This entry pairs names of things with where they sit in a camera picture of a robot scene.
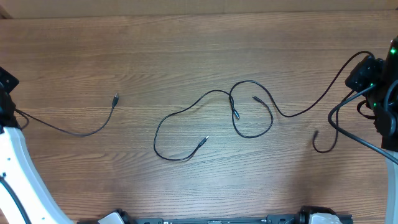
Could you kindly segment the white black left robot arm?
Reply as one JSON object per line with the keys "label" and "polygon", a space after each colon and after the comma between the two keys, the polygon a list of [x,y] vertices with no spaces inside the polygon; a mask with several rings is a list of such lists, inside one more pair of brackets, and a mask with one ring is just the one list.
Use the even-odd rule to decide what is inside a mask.
{"label": "white black left robot arm", "polygon": [[17,78],[1,69],[1,211],[8,223],[73,223],[30,158],[10,95],[18,84]]}

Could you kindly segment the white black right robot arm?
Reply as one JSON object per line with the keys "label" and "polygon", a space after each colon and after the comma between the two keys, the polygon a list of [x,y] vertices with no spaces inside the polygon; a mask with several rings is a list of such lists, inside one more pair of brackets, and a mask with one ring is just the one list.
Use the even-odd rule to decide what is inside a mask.
{"label": "white black right robot arm", "polygon": [[392,158],[386,159],[387,205],[385,223],[397,223],[397,38],[391,44],[385,59],[366,56],[351,71],[345,80],[348,88],[355,92],[376,87],[364,95],[366,105],[373,111],[366,116],[374,121],[376,131],[382,136],[381,148]]}

